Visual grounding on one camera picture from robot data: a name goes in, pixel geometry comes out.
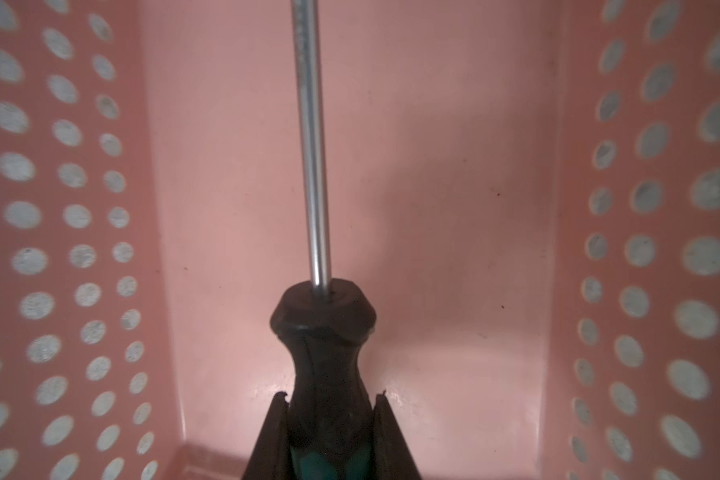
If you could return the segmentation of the green black handled screwdriver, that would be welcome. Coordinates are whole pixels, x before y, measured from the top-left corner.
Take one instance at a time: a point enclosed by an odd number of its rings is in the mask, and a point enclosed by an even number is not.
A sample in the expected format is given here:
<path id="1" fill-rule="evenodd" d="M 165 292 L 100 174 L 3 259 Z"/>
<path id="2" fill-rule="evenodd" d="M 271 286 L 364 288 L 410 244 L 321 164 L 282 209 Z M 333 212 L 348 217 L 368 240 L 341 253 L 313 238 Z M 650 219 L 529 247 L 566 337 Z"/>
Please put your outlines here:
<path id="1" fill-rule="evenodd" d="M 375 312 L 356 284 L 332 275 L 318 4 L 294 1 L 291 11 L 310 279 L 283 294 L 270 320 L 295 367 L 291 458 L 299 479 L 369 479 L 373 411 L 358 356 Z"/>

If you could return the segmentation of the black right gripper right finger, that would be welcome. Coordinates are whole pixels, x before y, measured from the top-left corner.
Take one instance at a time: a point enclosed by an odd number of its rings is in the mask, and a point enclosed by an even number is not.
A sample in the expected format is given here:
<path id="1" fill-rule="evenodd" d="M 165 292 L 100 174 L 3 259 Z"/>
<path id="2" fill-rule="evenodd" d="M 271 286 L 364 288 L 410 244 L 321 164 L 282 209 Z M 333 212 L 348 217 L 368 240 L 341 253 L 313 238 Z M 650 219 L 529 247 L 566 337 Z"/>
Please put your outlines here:
<path id="1" fill-rule="evenodd" d="M 373 461 L 374 479 L 422 479 L 385 394 L 375 399 Z"/>

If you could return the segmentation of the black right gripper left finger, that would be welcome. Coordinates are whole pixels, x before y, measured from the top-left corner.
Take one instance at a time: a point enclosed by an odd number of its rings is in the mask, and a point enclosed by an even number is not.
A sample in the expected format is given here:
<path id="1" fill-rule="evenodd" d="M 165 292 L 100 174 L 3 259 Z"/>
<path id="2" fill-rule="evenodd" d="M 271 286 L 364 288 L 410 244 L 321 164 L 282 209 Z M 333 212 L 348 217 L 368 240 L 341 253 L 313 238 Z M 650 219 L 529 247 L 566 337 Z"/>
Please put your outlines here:
<path id="1" fill-rule="evenodd" d="M 242 480 L 291 480 L 293 466 L 287 428 L 286 392 L 270 403 Z"/>

